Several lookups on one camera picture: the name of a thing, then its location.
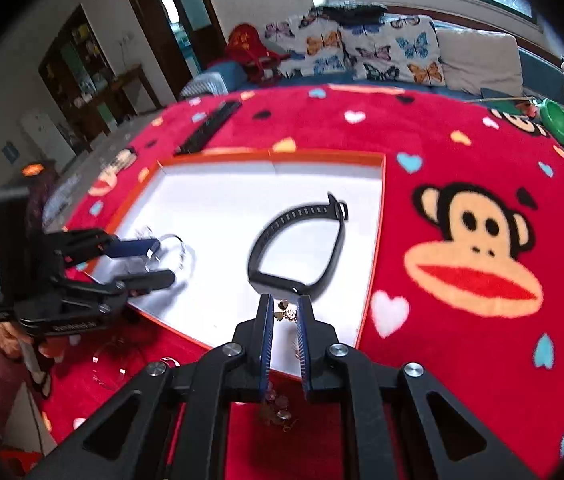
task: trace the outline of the green bowl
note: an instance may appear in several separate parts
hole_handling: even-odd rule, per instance
[[[555,137],[561,145],[564,146],[564,110],[555,101],[545,99],[538,108],[540,108],[540,117],[542,124]]]

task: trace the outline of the hand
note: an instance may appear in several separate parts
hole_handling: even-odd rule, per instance
[[[21,357],[20,341],[33,344],[33,338],[20,327],[9,322],[0,323],[0,350],[6,357],[9,359],[19,359]],[[67,337],[52,337],[41,343],[39,351],[43,356],[55,358],[62,355],[67,345]]]

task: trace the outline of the butterfly print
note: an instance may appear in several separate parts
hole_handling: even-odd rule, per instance
[[[373,50],[367,50],[366,48],[356,47],[355,50],[359,52],[361,57],[377,57],[378,59],[383,59],[385,61],[390,61],[391,56],[389,51],[391,49],[391,45],[384,45],[384,46],[374,46]]]
[[[354,36],[368,36],[369,34],[377,34],[380,32],[380,28],[383,27],[383,23],[375,23],[373,25],[343,25],[344,28],[350,30]]]
[[[312,22],[314,22],[315,20],[317,20],[319,18],[317,12],[309,12],[306,16],[304,16],[302,18],[302,21],[300,22],[300,25],[298,25],[297,28],[306,28],[308,27],[310,24],[312,24]]]
[[[313,56],[326,46],[341,46],[341,36],[339,32],[336,31],[329,32],[326,37],[323,34],[320,35],[319,38],[309,36],[308,38],[306,38],[306,45],[306,53],[309,56]]]
[[[435,62],[431,63],[426,68],[422,68],[413,63],[409,63],[408,67],[409,70],[411,70],[413,74],[413,80],[416,83],[430,86],[433,85],[433,81],[437,81],[438,83],[442,82],[442,74],[440,72],[440,68]]]
[[[331,57],[323,57],[315,61],[315,65],[313,66],[313,73],[315,75],[322,74],[329,70],[329,72],[333,70],[344,70],[344,65],[339,60],[337,56]]]
[[[274,37],[273,41],[276,41],[280,35],[286,36],[287,38],[295,37],[288,22],[269,23],[267,30],[264,31],[264,37],[267,40]]]
[[[399,77],[399,68],[392,66],[389,70],[382,72],[369,63],[364,63],[366,68],[366,78],[371,81],[390,81]]]
[[[393,28],[402,28],[404,25],[419,25],[419,16],[405,16],[391,22]]]
[[[287,52],[290,54],[289,59],[306,59],[306,56],[302,52],[296,52],[294,50],[288,50]]]
[[[399,47],[404,51],[404,55],[408,59],[414,59],[415,54],[421,58],[428,56],[428,41],[427,33],[422,32],[417,38],[415,38],[415,43],[411,43],[409,40],[404,38],[395,38],[398,42]]]

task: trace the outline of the red chair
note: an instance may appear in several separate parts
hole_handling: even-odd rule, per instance
[[[278,54],[268,50],[259,38],[257,29],[248,23],[235,27],[225,49],[226,57],[244,67],[249,81],[270,85],[282,78],[280,63],[290,54]]]

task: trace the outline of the red rug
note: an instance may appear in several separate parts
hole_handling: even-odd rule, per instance
[[[561,148],[542,128],[431,94],[324,86],[241,98],[210,148],[270,149],[286,139],[278,149],[386,154],[380,251],[360,348],[382,364],[423,364],[546,476],[564,452]],[[105,227],[144,168],[170,156],[222,100],[165,110],[67,227]],[[186,363],[202,354],[146,320],[112,332],[142,351],[130,352],[137,358],[130,358],[129,374],[145,360]],[[42,408],[58,441],[75,418],[89,416],[113,393],[93,380],[92,363],[110,337],[111,331],[84,336],[54,368],[53,394]],[[338,410],[309,407],[299,384],[273,382],[290,398],[297,423],[285,433],[265,426],[257,406],[233,409],[227,478],[341,478]]]

